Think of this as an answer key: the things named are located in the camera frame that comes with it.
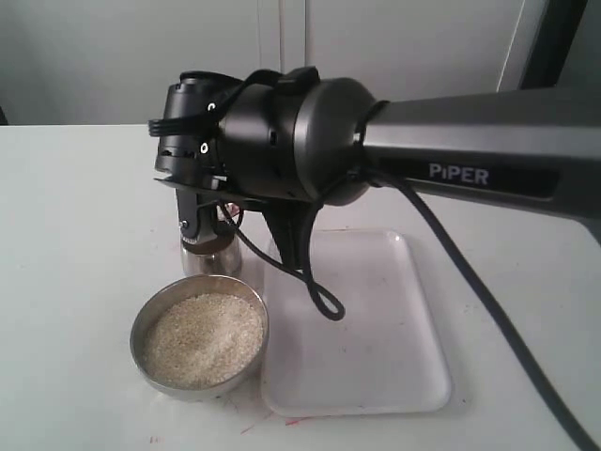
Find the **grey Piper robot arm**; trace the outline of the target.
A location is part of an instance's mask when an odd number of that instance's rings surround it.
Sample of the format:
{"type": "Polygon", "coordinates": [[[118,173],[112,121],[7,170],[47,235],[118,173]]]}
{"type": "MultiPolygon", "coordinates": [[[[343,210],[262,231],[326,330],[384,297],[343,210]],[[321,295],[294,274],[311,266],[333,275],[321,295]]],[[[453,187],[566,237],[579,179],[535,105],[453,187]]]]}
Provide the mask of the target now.
{"type": "Polygon", "coordinates": [[[367,188],[347,173],[381,171],[414,189],[569,218],[600,233],[600,99],[559,88],[378,101],[351,78],[313,67],[240,80],[188,71],[168,90],[155,167],[193,207],[233,202],[263,214],[283,263],[301,264],[301,222],[322,200],[367,188]]]}

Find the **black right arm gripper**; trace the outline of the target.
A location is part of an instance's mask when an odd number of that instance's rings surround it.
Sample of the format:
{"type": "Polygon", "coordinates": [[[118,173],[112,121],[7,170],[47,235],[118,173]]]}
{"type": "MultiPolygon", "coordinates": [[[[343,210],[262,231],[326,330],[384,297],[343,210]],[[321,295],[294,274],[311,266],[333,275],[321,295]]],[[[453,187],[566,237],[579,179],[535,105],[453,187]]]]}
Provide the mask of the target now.
{"type": "MultiPolygon", "coordinates": [[[[245,194],[234,181],[233,168],[224,161],[221,123],[235,101],[250,86],[263,84],[256,70],[241,80],[218,72],[189,70],[168,88],[163,117],[152,121],[159,139],[155,170],[162,183],[176,190],[179,234],[190,244],[216,238],[217,204],[234,202],[261,207],[255,194],[245,194]]],[[[282,263],[301,268],[301,229],[308,206],[271,206],[262,211],[282,263]]]]}

